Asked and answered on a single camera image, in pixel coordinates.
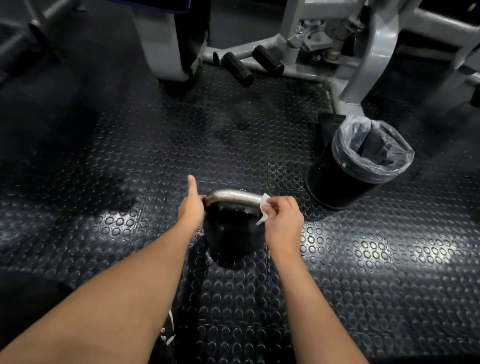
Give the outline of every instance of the gym floor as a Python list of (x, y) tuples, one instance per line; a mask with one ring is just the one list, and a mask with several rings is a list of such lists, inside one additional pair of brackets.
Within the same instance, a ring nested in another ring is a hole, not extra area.
[[(51, 34), (58, 59), (33, 51), (31, 67), (0, 88), (1, 267), (76, 288), (172, 226), (190, 173), (202, 193), (228, 186), (297, 198), (302, 258), (369, 359), (474, 360), (479, 112), (468, 90), (435, 96), (447, 64), (392, 59), (363, 107), (404, 135), (414, 163), (334, 213), (303, 185), (317, 152), (317, 113), (332, 112), (325, 85), (258, 74), (244, 89), (210, 65), (189, 91), (159, 84), (128, 8), (84, 3), (86, 13)], [(283, 13), (245, 0), (213, 3), (215, 47), (274, 35)], [(179, 363), (293, 360), (265, 250), (223, 267), (200, 233), (174, 316)]]

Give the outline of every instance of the wipe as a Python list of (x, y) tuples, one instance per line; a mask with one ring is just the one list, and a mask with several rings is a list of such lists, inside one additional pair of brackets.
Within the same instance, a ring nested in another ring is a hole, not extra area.
[(268, 215), (267, 213), (263, 210), (264, 206), (265, 205), (268, 205), (268, 206), (271, 206), (269, 203), (267, 203), (267, 200), (270, 198), (269, 195), (267, 194), (264, 194), (262, 196), (262, 199), (260, 200), (260, 211), (262, 212), (263, 216), (260, 220), (258, 220), (258, 222), (256, 223), (256, 225), (260, 225), (262, 222), (265, 222), (267, 221), (268, 219)]

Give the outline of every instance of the metal handle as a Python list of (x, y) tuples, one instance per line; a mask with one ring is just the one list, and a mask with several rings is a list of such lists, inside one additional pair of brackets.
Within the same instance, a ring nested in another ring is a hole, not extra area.
[(233, 204), (260, 208), (261, 199), (262, 196), (259, 194), (226, 188), (223, 190), (212, 191), (205, 196), (205, 205), (210, 206), (215, 202), (230, 202)]

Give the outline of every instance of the plastic bag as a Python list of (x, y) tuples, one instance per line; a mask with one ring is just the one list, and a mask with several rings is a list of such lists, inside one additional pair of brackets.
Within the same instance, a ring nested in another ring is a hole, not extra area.
[(415, 152), (386, 122), (348, 115), (335, 133), (332, 154), (352, 177), (384, 183), (405, 171)]

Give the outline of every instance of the black kettlebell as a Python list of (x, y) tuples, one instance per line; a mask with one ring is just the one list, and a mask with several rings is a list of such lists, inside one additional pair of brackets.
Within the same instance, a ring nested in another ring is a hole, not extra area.
[(204, 233), (211, 249), (227, 261), (236, 261), (261, 249), (265, 242), (262, 196), (232, 189), (212, 191), (205, 197)]

